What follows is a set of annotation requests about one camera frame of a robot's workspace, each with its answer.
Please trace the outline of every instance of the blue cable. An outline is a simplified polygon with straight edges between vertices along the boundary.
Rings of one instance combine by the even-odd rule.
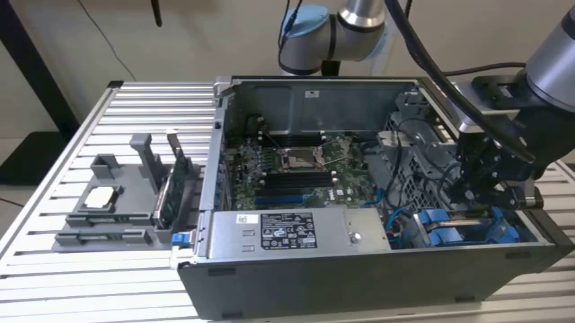
[[[393,224],[394,224],[394,219],[398,216],[398,214],[403,211],[403,207],[401,207],[399,209],[397,209],[391,216],[390,216],[390,220],[387,220],[387,224],[386,224],[386,231],[390,230],[393,228]]]
[[[378,198],[374,201],[367,201],[366,203],[363,203],[361,208],[363,209],[369,205],[374,205],[374,204],[381,203],[383,201],[383,199],[385,199],[385,189],[378,188]]]

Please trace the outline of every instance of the robotic arm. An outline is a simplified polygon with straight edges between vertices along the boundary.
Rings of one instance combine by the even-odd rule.
[[[534,181],[550,163],[575,149],[575,6],[518,75],[477,77],[470,86],[455,87],[398,0],[385,3],[410,53],[451,103],[461,162],[461,178],[447,190],[453,202],[542,208]],[[289,75],[314,74],[325,61],[359,61],[382,43],[382,1],[349,0],[337,16],[323,12],[323,18],[311,22],[307,7],[301,10],[303,18],[293,15],[283,26],[279,65]]]
[[[458,141],[462,173],[450,188],[455,202],[477,199],[506,209],[543,207],[534,181],[575,149],[574,84],[575,6],[515,77],[477,77],[471,82],[470,95],[486,107],[487,118],[519,139],[535,159],[521,160],[482,130],[465,129]]]

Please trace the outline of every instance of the wire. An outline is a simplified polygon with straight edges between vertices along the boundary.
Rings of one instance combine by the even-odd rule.
[[[378,204],[382,202],[383,199],[385,199],[385,190],[378,188],[378,198],[374,201],[367,201],[366,203],[363,203],[359,208],[363,209],[369,205]]]
[[[287,24],[286,27],[283,28],[283,36],[282,36],[282,42],[279,44],[279,51],[278,51],[278,65],[282,66],[282,51],[285,49],[285,45],[286,42],[289,41],[289,34],[291,29],[294,28],[294,24],[297,22],[297,18],[298,18],[298,11],[299,8],[302,6],[302,2],[305,2],[305,0],[299,0],[297,8],[294,9],[294,12],[291,14],[290,19],[287,20]],[[290,1],[287,2],[287,7],[286,7],[286,15],[289,14],[289,7],[290,7]]]
[[[403,119],[403,120],[402,120],[402,122],[399,122],[399,124],[398,124],[397,128],[399,129],[399,128],[402,127],[403,123],[406,123],[407,121],[419,121],[419,122],[423,122],[423,123],[426,123],[427,125],[430,125],[430,122],[429,122],[426,119],[421,119],[421,118],[406,118],[406,119]]]
[[[12,204],[12,205],[16,205],[18,207],[24,207],[24,205],[23,205],[23,204],[20,204],[20,203],[18,203],[18,202],[15,202],[15,201],[11,201],[11,200],[7,200],[7,199],[3,199],[2,197],[0,197],[0,201],[3,201],[3,202],[6,202],[6,203],[10,203],[10,204]]]
[[[422,69],[426,69],[423,67],[423,64],[419,61],[419,58],[415,55],[414,50],[411,49],[410,46],[407,46],[407,51],[409,51],[410,56],[414,59],[414,62],[417,63],[417,65]],[[494,69],[513,69],[513,68],[521,68],[521,69],[523,69],[526,66],[527,66],[527,64],[522,63],[522,62],[495,63],[495,64],[489,64],[489,65],[482,65],[482,66],[478,66],[478,67],[473,67],[473,68],[469,68],[469,69],[461,69],[458,71],[443,72],[443,75],[447,76],[447,77],[453,77],[453,76],[458,76],[458,75],[466,75],[466,74],[479,73],[479,72],[485,72],[485,71],[491,71]]]
[[[462,69],[459,71],[443,72],[443,74],[446,76],[457,76],[457,75],[466,75],[466,74],[471,74],[471,73],[490,71],[493,69],[509,69],[509,68],[514,68],[514,67],[523,69],[526,66],[527,66],[527,64],[521,63],[521,62],[497,63],[497,64],[473,67],[471,69]]]
[[[499,144],[526,163],[533,164],[535,156],[527,151],[523,143],[518,138],[511,137],[498,126],[495,122],[483,116],[482,112],[475,108],[463,94],[458,91],[451,81],[447,79],[439,70],[438,64],[430,56],[430,53],[423,46],[414,28],[407,20],[406,13],[399,6],[398,0],[385,0],[387,10],[398,26],[398,30],[403,35],[406,43],[411,46],[415,56],[419,58],[423,69],[430,75],[439,89],[443,91],[447,98],[453,101],[461,111],[471,118],[475,124],[486,131],[486,134],[499,142]]]
[[[398,214],[403,211],[403,207],[401,207],[399,209],[395,209],[395,211],[393,212],[393,214],[390,215],[390,220],[387,220],[387,224],[386,224],[386,231],[389,231],[393,228],[393,224],[394,224],[394,219],[398,216]]]
[[[435,190],[435,194],[437,194],[437,196],[439,198],[442,198],[442,189],[443,189],[443,185],[446,183],[447,175],[450,175],[451,171],[455,169],[455,167],[459,167],[459,165],[461,165],[459,163],[451,164],[451,166],[447,167],[446,172],[442,175],[442,179],[439,180],[438,187],[437,187],[437,190]]]
[[[282,30],[285,28],[285,22],[286,22],[286,16],[289,15],[289,10],[290,10],[290,0],[286,1],[285,17],[282,18],[282,24],[279,25],[278,48],[282,47]]]
[[[407,0],[406,3],[406,17],[410,19],[410,13],[411,13],[411,6],[414,5],[414,0]]]
[[[133,71],[131,71],[131,70],[130,70],[130,68],[126,66],[126,64],[125,64],[123,60],[119,58],[118,53],[117,53],[117,50],[115,50],[115,47],[113,46],[113,43],[110,42],[109,37],[106,37],[105,31],[102,30],[101,26],[98,25],[97,21],[94,20],[93,16],[90,15],[89,10],[87,10],[87,8],[85,7],[85,4],[82,3],[82,0],[77,0],[77,1],[79,2],[79,5],[82,6],[82,9],[85,10],[85,13],[87,14],[87,16],[89,16],[90,20],[93,21],[94,26],[98,28],[98,31],[101,32],[102,36],[105,37],[105,40],[106,40],[106,42],[109,43],[110,49],[113,50],[113,54],[115,55],[117,60],[121,62],[122,66],[125,66],[125,69],[126,69],[126,70],[127,70],[127,72],[130,73],[130,76],[133,76],[133,79],[134,79],[135,81],[138,81],[138,80],[137,80],[137,77],[134,76]]]

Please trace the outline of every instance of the metal grid table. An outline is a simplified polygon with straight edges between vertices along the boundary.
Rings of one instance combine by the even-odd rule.
[[[170,269],[170,251],[56,254],[51,247],[93,177],[94,156],[114,153],[122,164],[139,163],[133,133],[153,133],[153,150],[171,163],[166,130],[178,129],[186,154],[206,163],[213,99],[211,83],[125,83],[107,89],[0,240],[0,322],[203,322]],[[575,174],[558,162],[538,186],[547,212],[575,239]],[[387,320],[575,322],[575,254],[545,273],[514,279],[483,303],[250,322]]]

